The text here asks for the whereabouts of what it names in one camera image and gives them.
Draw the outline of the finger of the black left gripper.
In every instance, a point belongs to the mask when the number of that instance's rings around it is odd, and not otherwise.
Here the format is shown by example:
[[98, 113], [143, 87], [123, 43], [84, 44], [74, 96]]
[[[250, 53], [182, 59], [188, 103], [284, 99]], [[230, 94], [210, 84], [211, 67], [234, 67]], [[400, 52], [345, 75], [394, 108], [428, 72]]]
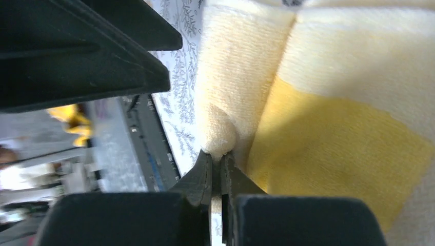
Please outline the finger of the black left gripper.
[[88, 7], [147, 51], [176, 51], [181, 34], [143, 0], [89, 0]]
[[1, 1], [1, 112], [166, 92], [152, 52], [83, 1]]

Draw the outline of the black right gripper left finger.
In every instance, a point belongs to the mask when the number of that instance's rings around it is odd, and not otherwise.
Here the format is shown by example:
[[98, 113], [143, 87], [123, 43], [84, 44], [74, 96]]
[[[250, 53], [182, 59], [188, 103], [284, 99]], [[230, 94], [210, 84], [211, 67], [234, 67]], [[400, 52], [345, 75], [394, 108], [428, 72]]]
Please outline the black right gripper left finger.
[[210, 245], [209, 154], [166, 192], [80, 193], [60, 199], [35, 245]]

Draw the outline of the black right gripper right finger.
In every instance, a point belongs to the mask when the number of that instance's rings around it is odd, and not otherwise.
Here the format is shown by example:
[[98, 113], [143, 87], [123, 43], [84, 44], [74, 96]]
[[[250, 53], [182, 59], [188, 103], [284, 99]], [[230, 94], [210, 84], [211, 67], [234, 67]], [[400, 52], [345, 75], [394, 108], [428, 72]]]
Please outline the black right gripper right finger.
[[351, 197], [272, 196], [221, 159], [222, 242], [225, 245], [385, 245], [380, 225]]

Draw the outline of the yellow duck towel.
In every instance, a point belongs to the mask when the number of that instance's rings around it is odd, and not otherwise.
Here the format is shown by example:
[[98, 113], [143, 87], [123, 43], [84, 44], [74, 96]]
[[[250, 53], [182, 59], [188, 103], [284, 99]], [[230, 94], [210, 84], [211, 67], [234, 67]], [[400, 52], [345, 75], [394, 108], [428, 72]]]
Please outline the yellow duck towel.
[[434, 1], [206, 1], [196, 139], [270, 194], [350, 196], [434, 245]]

